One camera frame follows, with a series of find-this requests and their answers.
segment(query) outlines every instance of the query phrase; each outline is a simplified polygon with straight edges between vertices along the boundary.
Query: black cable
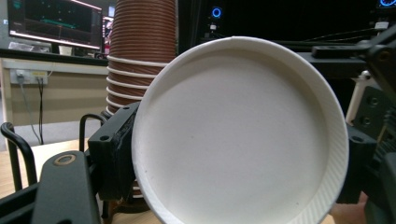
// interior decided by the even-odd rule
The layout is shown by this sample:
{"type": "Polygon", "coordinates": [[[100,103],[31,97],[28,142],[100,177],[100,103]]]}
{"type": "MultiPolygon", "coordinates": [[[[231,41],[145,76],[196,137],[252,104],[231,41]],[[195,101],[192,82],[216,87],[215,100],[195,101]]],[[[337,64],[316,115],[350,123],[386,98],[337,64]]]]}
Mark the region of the black cable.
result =
{"type": "Polygon", "coordinates": [[[37,138],[38,143],[41,144],[41,140],[38,137],[37,133],[35,132],[35,127],[33,126],[32,110],[30,108],[29,102],[28,102],[27,97],[26,97],[26,93],[25,93],[24,88],[23,88],[24,76],[18,76],[17,79],[18,79],[18,83],[20,84],[20,87],[21,87],[21,93],[22,93],[22,96],[23,96],[23,101],[24,101],[25,106],[26,106],[26,110],[27,110],[27,112],[29,114],[30,126],[32,127],[32,131],[35,134],[35,137],[37,138]]]}
{"type": "Polygon", "coordinates": [[[346,37],[346,38],[341,38],[341,39],[329,39],[329,40],[324,40],[325,42],[339,42],[339,41],[346,41],[346,40],[352,40],[352,39],[360,39],[363,37],[370,38],[368,35],[358,35],[358,36],[352,36],[352,37],[346,37]]]}
{"type": "Polygon", "coordinates": [[[362,29],[362,30],[356,30],[356,31],[347,31],[347,32],[330,34],[330,35],[322,35],[322,36],[318,36],[318,37],[314,37],[314,38],[309,38],[309,39],[306,39],[303,41],[307,42],[307,41],[319,40],[319,39],[326,38],[326,37],[333,37],[336,35],[350,35],[350,34],[356,34],[356,33],[367,32],[367,31],[375,31],[375,28],[362,29]]]}
{"type": "Polygon", "coordinates": [[[214,35],[214,36],[217,37],[217,38],[226,37],[225,35],[222,35],[222,34],[219,34],[219,33],[215,33],[215,32],[213,32],[212,35],[214,35]]]}
{"type": "Polygon", "coordinates": [[[40,144],[44,145],[44,138],[43,138],[43,92],[44,92],[44,79],[38,78],[38,90],[40,91],[40,108],[38,114],[38,132],[40,135],[40,144]]]}

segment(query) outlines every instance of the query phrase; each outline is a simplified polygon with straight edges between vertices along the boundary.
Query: power outlet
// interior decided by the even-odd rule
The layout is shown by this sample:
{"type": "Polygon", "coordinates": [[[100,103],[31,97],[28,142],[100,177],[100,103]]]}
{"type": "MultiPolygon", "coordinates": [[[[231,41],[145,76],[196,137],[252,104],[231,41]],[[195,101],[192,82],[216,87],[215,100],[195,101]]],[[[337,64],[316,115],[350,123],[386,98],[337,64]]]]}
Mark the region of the power outlet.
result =
{"type": "Polygon", "coordinates": [[[20,84],[18,77],[23,76],[23,84],[38,84],[38,80],[42,79],[43,84],[48,84],[48,72],[28,69],[10,69],[11,84],[20,84]]]}

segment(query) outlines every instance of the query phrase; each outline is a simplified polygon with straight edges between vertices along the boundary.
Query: paper plate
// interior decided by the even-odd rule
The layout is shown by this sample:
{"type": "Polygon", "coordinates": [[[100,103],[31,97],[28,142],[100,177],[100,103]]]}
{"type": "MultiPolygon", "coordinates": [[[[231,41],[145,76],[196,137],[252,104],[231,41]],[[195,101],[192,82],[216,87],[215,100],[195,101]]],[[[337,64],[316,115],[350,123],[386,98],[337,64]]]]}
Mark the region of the paper plate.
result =
{"type": "Polygon", "coordinates": [[[230,37],[186,51],[139,106],[134,170],[165,223],[318,223],[347,172],[341,108],[292,51],[230,37]]]}

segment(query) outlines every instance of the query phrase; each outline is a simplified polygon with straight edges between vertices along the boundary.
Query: monitor screen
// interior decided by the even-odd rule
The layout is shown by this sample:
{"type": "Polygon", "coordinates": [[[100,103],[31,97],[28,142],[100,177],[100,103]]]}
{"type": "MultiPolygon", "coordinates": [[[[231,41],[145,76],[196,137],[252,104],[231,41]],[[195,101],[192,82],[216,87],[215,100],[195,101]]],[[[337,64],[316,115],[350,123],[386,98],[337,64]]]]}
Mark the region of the monitor screen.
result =
{"type": "Polygon", "coordinates": [[[9,35],[101,49],[102,9],[76,0],[7,0],[9,35]]]}

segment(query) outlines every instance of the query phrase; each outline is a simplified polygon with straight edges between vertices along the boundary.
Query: desk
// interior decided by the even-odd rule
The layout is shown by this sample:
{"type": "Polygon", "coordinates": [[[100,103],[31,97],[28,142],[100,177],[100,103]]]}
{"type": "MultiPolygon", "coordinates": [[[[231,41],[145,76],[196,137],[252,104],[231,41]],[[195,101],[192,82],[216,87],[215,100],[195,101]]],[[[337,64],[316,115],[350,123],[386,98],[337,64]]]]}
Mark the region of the desk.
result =
{"type": "MultiPolygon", "coordinates": [[[[69,150],[78,150],[78,140],[67,141],[62,143],[48,144],[39,147],[32,147],[35,154],[35,166],[38,179],[41,175],[41,167],[44,162],[61,152],[69,150]]],[[[23,187],[27,186],[26,170],[20,153],[21,176],[23,187]]],[[[0,152],[0,199],[14,192],[12,180],[11,164],[7,151],[0,152]]],[[[139,214],[116,214],[113,218],[114,224],[160,224],[161,222],[154,216],[151,211],[139,214]]],[[[334,224],[332,217],[326,216],[321,224],[334,224]]]]}

